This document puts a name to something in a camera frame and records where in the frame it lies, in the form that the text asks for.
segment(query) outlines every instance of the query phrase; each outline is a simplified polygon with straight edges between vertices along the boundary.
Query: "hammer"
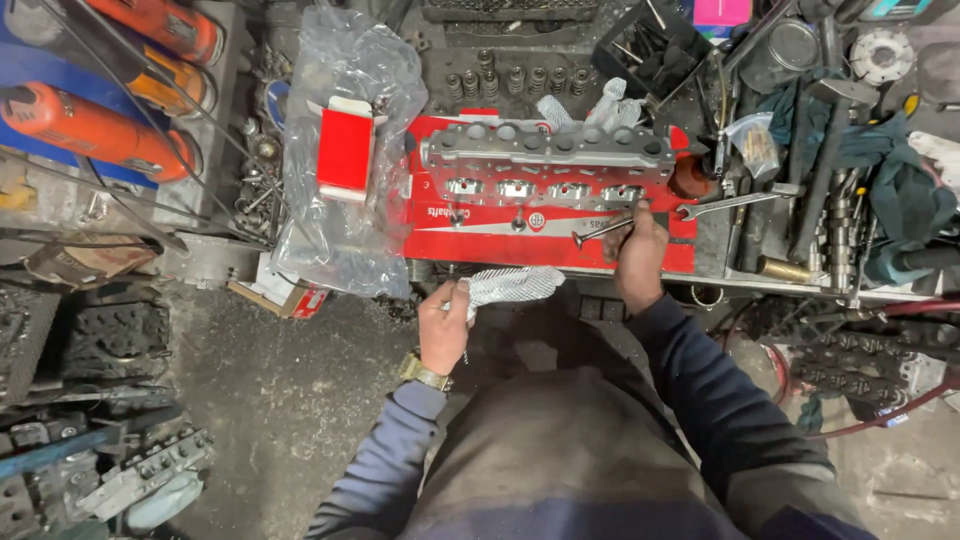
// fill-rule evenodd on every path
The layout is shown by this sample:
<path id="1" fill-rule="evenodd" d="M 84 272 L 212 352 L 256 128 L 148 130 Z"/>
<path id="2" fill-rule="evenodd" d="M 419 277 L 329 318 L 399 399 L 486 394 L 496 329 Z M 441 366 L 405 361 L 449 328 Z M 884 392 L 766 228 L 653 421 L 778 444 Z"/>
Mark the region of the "hammer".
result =
<path id="1" fill-rule="evenodd" d="M 824 141 L 820 144 L 820 151 L 813 165 L 813 176 L 800 211 L 800 227 L 790 246 L 788 258 L 793 262 L 806 262 L 809 257 L 817 222 L 827 201 L 830 178 L 833 176 L 833 159 L 840 150 L 843 132 L 850 125 L 850 110 L 854 107 L 872 108 L 880 99 L 880 93 L 873 88 L 840 79 L 821 79 L 808 86 L 806 92 L 820 101 L 833 104 L 833 107 L 830 109 Z"/>

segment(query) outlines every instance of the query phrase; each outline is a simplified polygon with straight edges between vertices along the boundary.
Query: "orange angle grinder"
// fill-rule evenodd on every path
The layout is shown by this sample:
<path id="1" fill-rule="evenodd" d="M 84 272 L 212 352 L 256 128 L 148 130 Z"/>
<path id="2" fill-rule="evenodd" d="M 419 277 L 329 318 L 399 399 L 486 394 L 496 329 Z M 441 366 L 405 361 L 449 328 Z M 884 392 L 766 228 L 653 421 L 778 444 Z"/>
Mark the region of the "orange angle grinder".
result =
<path id="1" fill-rule="evenodd" d="M 190 176 L 153 128 L 44 83 L 0 87 L 0 116 L 19 133 L 142 172 L 158 184 Z M 167 134 L 199 173 L 203 163 L 190 136 L 173 130 Z"/>
<path id="2" fill-rule="evenodd" d="M 133 94 L 162 110 L 167 116 L 199 116 L 193 106 L 183 99 L 177 90 L 159 79 L 156 69 L 133 58 L 128 51 L 114 43 L 101 30 L 101 25 L 75 4 L 75 0 L 7 0 L 4 23 L 11 34 L 25 43 L 50 52 L 83 67 L 106 80 L 111 80 L 103 67 L 93 60 L 82 45 L 71 36 L 60 22 L 43 9 L 45 2 L 66 20 L 70 29 L 77 33 L 104 60 L 117 78 Z M 201 105 L 212 110 L 216 103 L 216 89 L 205 74 L 196 67 L 176 60 L 147 45 L 143 37 L 130 29 L 114 24 L 127 40 L 133 43 L 158 69 L 172 79 L 177 86 Z"/>
<path id="3" fill-rule="evenodd" d="M 170 0 L 86 0 L 110 18 L 186 60 L 212 65 L 224 50 L 224 31 L 199 12 Z"/>

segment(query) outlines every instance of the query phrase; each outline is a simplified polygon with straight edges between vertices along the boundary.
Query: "small plastic bag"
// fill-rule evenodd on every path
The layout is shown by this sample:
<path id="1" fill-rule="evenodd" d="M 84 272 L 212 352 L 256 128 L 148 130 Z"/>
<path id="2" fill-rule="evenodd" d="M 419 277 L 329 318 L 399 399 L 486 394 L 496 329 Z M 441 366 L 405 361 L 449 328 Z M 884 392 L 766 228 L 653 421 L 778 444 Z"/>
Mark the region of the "small plastic bag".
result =
<path id="1" fill-rule="evenodd" d="M 340 96 L 383 105 L 367 201 L 325 199 L 317 186 L 316 106 Z M 410 295 L 400 248 L 408 226 L 401 192 L 410 171 L 404 134 L 426 104 L 420 57 L 385 25 L 325 0 L 303 11 L 300 54 L 287 101 L 283 184 L 292 214 L 269 270 L 357 296 Z"/>
<path id="2" fill-rule="evenodd" d="M 773 117 L 772 112 L 757 112 L 740 118 L 724 130 L 754 178 L 780 167 L 777 143 L 767 130 Z"/>

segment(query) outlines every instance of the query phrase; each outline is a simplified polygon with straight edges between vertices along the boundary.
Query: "wristwatch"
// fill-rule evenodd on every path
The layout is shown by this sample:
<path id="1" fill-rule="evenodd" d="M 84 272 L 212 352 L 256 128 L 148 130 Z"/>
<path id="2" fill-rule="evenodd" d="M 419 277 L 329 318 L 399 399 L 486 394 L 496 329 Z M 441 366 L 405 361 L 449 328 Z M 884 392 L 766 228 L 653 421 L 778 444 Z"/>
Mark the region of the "wristwatch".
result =
<path id="1" fill-rule="evenodd" d="M 423 367 L 423 362 L 420 361 L 420 347 L 403 357 L 403 362 L 400 364 L 400 379 L 419 380 L 441 392 L 449 392 L 453 387 L 453 378 L 450 375 L 440 375 Z"/>

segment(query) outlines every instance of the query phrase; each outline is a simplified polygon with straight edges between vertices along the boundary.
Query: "open-end wrench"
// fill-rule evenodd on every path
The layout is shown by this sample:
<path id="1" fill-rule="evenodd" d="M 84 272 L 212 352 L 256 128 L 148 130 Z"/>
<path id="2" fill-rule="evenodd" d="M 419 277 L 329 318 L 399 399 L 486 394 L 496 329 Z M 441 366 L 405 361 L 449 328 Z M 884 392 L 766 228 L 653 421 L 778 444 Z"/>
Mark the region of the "open-end wrench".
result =
<path id="1" fill-rule="evenodd" d="M 749 205 L 757 201 L 766 201 L 767 199 L 776 199 L 778 197 L 791 198 L 801 197 L 803 195 L 804 187 L 802 185 L 774 183 L 770 184 L 765 191 L 760 193 L 740 195 L 739 197 L 731 197 L 730 199 L 715 201 L 713 203 L 703 203 L 702 205 L 682 204 L 677 206 L 677 211 L 682 210 L 686 212 L 686 216 L 681 218 L 681 221 L 693 221 L 698 215 L 704 212 Z"/>

